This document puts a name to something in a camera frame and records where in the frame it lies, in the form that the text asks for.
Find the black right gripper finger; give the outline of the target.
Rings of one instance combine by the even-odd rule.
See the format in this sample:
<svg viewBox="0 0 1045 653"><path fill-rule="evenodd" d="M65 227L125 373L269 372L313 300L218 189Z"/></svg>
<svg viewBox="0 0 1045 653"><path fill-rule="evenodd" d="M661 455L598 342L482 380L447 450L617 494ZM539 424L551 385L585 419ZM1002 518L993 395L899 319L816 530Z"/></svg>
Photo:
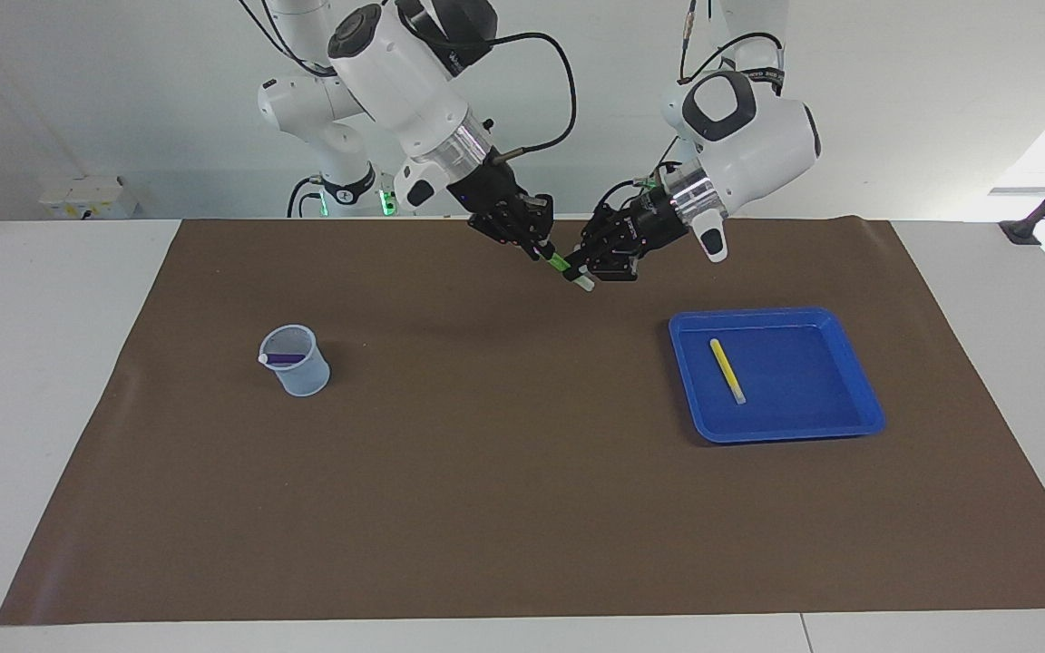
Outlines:
<svg viewBox="0 0 1045 653"><path fill-rule="evenodd" d="M517 223L513 215L501 212L474 212L473 229L483 236L500 244L518 248L522 255L533 261L552 259L552 244L547 236L541 236L526 220Z"/></svg>
<svg viewBox="0 0 1045 653"><path fill-rule="evenodd" d="M554 224L554 203L548 195L514 195L513 235L520 249L554 249L549 236Z"/></svg>

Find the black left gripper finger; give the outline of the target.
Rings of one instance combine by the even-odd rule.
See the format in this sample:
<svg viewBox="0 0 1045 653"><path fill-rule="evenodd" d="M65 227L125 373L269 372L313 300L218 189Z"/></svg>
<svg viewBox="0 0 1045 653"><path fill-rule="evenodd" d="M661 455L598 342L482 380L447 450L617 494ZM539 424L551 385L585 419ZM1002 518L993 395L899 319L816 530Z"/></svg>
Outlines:
<svg viewBox="0 0 1045 653"><path fill-rule="evenodd" d="M601 282L638 281L638 257L629 252L576 249L564 260L567 269L563 271L563 277L571 282L576 282L578 278L593 278Z"/></svg>
<svg viewBox="0 0 1045 653"><path fill-rule="evenodd" d="M595 210L581 229L577 260L581 264L628 260L636 253L636 227L631 210Z"/></svg>

